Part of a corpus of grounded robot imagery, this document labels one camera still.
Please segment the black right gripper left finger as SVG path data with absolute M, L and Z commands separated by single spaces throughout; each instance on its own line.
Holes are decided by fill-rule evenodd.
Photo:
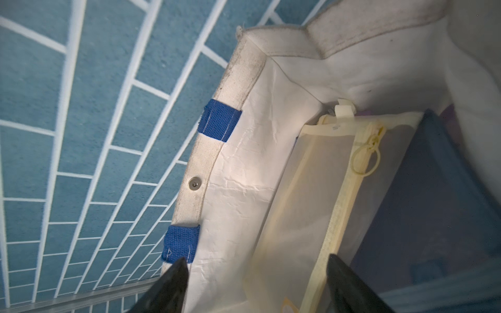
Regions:
M 178 259 L 129 310 L 137 313 L 181 313 L 189 282 L 185 258 Z

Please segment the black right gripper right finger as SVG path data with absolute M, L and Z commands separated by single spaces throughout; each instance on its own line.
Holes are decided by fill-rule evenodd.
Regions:
M 329 255 L 326 275 L 333 312 L 394 313 L 338 255 Z

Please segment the yellow mesh pouch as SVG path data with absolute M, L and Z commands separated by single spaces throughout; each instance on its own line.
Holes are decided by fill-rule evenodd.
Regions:
M 244 277 L 252 312 L 327 308 L 329 255 L 351 262 L 423 117 L 354 112 L 301 129 Z

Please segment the teal blue mesh pouch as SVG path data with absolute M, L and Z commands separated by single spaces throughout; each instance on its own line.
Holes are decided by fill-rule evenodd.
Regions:
M 500 311 L 500 205 L 426 112 L 351 263 L 395 312 Z

